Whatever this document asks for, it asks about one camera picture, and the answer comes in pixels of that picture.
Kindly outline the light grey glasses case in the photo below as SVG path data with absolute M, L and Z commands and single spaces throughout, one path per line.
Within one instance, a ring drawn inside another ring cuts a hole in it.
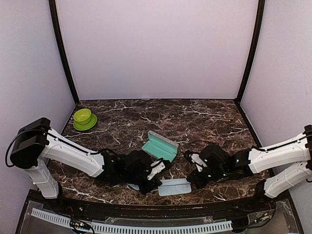
M 148 141 L 142 146 L 142 150 L 154 158 L 172 162 L 178 153 L 179 144 L 160 134 L 148 131 Z

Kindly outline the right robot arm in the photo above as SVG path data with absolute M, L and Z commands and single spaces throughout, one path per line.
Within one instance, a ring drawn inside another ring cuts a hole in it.
M 307 125 L 304 132 L 268 147 L 251 147 L 229 155 L 218 145 L 208 145 L 201 152 L 187 150 L 184 157 L 196 169 L 187 181 L 196 188 L 204 188 L 209 182 L 238 180 L 253 176 L 270 168 L 289 164 L 279 174 L 257 183 L 255 196 L 249 200 L 249 208 L 260 211 L 268 203 L 296 184 L 312 178 L 312 127 Z

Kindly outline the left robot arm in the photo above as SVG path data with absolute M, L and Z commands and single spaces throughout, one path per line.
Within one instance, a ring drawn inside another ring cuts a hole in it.
M 50 127 L 49 119 L 37 119 L 21 128 L 13 138 L 5 153 L 5 164 L 23 169 L 59 213 L 69 208 L 69 202 L 60 195 L 61 185 L 51 175 L 45 158 L 59 161 L 105 183 L 137 185 L 142 194 L 161 185 L 157 174 L 169 165 L 163 158 L 152 161 L 142 150 L 127 155 L 107 148 L 92 151 L 60 135 Z

